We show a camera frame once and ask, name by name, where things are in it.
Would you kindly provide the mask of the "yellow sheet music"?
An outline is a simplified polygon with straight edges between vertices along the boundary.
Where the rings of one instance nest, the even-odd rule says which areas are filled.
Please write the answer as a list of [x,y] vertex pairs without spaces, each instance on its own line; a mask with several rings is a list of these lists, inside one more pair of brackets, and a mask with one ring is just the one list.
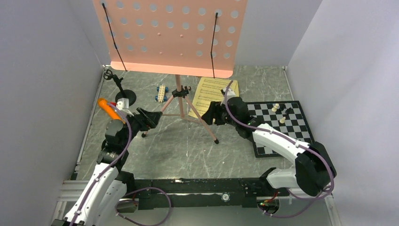
[[[223,100],[221,90],[225,90],[230,82],[231,80],[228,79],[201,77],[198,85],[188,87],[189,91],[194,92],[192,104],[200,116],[208,110],[212,101],[219,102]],[[232,81],[230,89],[233,90],[236,96],[239,96],[239,86],[236,80]]]

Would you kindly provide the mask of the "black microphone stand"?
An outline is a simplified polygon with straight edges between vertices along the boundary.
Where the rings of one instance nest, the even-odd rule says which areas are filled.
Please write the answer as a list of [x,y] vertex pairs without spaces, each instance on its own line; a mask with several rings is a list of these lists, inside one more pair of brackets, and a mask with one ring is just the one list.
[[113,80],[115,82],[117,88],[120,90],[117,93],[117,95],[115,96],[115,101],[116,102],[119,99],[121,99],[121,98],[127,98],[129,106],[132,106],[136,102],[136,94],[135,94],[135,92],[130,90],[130,89],[123,89],[122,84],[121,84],[123,78],[119,78],[110,69],[106,69],[106,71],[103,74],[103,78],[105,80]]

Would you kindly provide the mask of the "orange toy microphone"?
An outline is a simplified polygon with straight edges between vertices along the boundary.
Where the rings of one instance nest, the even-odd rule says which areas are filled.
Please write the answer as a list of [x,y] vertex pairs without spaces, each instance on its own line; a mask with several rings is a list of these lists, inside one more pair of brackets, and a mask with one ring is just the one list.
[[113,120],[120,120],[123,123],[125,121],[115,112],[115,110],[109,105],[109,102],[104,98],[98,98],[97,105],[104,110]]

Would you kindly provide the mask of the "pink music stand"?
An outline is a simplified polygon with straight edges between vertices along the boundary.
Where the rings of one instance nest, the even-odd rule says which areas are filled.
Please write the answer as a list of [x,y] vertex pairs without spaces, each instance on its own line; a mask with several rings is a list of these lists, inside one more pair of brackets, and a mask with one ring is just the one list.
[[95,0],[116,70],[229,78],[245,0]]

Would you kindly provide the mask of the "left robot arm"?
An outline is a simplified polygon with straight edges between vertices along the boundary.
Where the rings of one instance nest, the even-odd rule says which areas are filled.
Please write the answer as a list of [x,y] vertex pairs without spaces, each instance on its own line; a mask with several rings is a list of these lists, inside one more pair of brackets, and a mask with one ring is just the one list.
[[111,120],[90,180],[69,212],[52,225],[102,226],[120,198],[132,196],[136,189],[134,175],[122,171],[132,139],[140,131],[156,128],[162,115],[138,108]]

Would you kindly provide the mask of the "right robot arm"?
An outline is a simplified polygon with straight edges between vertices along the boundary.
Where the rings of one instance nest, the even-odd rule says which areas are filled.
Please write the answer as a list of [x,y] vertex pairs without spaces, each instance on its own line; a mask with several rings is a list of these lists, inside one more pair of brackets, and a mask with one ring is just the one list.
[[264,195],[280,188],[301,189],[311,197],[332,192],[336,170],[324,145],[288,136],[289,129],[274,128],[265,120],[265,115],[272,115],[270,109],[259,110],[262,114],[257,116],[257,108],[249,108],[240,97],[232,97],[212,101],[201,118],[208,125],[232,125],[242,138],[268,147],[292,163],[292,168],[270,168],[260,176],[259,187]]

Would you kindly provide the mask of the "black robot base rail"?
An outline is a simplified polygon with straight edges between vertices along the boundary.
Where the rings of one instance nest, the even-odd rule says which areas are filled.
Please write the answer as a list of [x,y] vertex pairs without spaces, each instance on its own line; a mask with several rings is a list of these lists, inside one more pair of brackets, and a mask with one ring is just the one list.
[[256,208],[271,199],[287,198],[285,188],[268,188],[265,179],[136,179],[128,182],[123,200],[136,201],[139,210],[177,207],[241,206]]

